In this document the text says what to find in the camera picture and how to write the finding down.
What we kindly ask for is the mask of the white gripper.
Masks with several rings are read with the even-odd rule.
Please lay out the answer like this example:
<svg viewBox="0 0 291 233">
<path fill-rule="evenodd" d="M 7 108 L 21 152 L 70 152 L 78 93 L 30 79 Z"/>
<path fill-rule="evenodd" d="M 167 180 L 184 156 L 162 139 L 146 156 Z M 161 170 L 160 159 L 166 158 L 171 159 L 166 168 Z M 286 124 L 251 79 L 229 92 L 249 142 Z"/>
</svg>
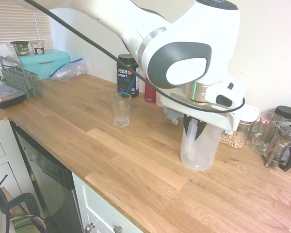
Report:
<svg viewBox="0 0 291 233">
<path fill-rule="evenodd" d="M 213 103 L 201 106 L 188 99 L 180 87 L 162 89 L 161 91 L 178 101 L 175 102 L 163 95 L 160 97 L 164 106 L 185 114 L 183 117 L 183 125 L 186 133 L 188 132 L 189 123 L 192 120 L 191 117 L 199 119 L 197 121 L 195 141 L 202 134 L 207 123 L 228 131 L 235 131 L 238 128 L 244 103 L 241 103 L 240 107 L 225 107 Z"/>
</svg>

